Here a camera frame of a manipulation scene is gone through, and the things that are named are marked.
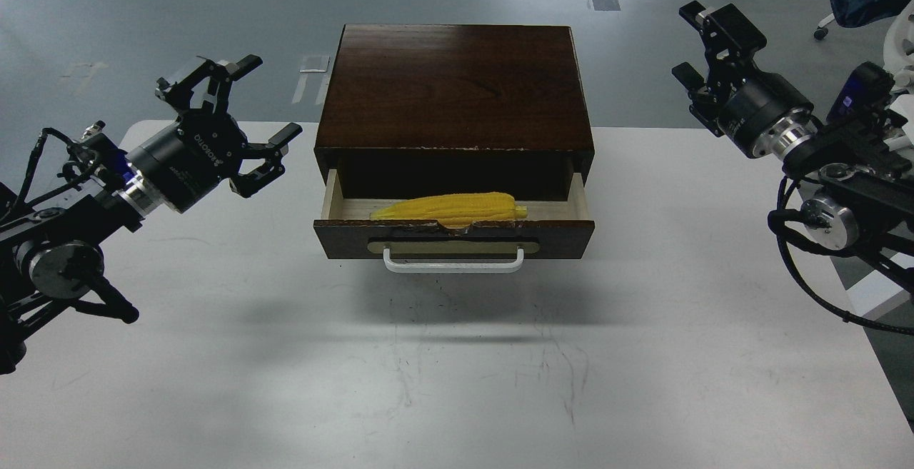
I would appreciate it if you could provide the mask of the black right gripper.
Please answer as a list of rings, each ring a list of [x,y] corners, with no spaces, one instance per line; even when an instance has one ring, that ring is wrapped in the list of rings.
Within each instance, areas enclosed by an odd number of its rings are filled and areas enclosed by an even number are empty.
[[[679,16],[699,33],[708,75],[688,62],[671,74],[688,92],[690,114],[715,137],[725,134],[744,156],[760,158],[756,144],[779,120],[812,113],[812,101],[780,74],[756,76],[754,56],[768,40],[734,4],[713,9],[692,1]],[[729,98],[725,84],[744,85]]]

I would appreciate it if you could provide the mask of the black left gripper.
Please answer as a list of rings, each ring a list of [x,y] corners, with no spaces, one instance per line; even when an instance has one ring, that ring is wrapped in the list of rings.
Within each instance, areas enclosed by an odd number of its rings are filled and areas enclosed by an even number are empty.
[[[129,151],[126,160],[179,214],[196,205],[226,177],[231,177],[232,192],[250,198],[284,174],[288,144],[303,133],[303,127],[289,122],[265,143],[251,143],[237,121],[226,114],[232,85],[262,64],[263,59],[254,54],[237,62],[202,57],[200,62],[191,63],[185,76],[157,79],[156,97],[179,118]],[[195,107],[195,88],[203,82],[206,89],[201,104]],[[263,164],[251,172],[238,173],[245,160],[262,160]]]

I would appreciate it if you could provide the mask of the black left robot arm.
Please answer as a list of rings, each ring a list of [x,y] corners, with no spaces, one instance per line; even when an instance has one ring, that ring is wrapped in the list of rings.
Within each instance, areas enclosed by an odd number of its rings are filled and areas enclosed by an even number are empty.
[[[137,231],[160,205],[183,213],[224,181],[249,198],[284,173],[300,125],[254,143],[228,112],[233,84],[261,63],[254,54],[202,59],[183,78],[158,79],[156,97],[176,120],[131,151],[112,143],[103,121],[78,140],[41,130],[19,191],[2,187],[4,375],[26,355],[26,339],[66,310],[138,320],[137,308],[104,276],[104,239]]]

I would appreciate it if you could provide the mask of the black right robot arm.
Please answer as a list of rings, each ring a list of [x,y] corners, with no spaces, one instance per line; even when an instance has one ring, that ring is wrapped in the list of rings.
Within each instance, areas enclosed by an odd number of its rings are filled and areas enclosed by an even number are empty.
[[[888,108],[892,76],[861,63],[822,122],[795,86],[757,67],[753,57],[766,37],[734,4],[711,9],[692,1],[679,14],[698,32],[708,63],[706,76],[688,63],[672,70],[693,116],[744,156],[775,156],[787,177],[812,176],[818,185],[800,210],[770,213],[775,235],[802,251],[859,258],[912,291],[912,270],[883,253],[912,254],[911,239],[893,233],[912,226],[912,163],[884,138],[900,123]]]

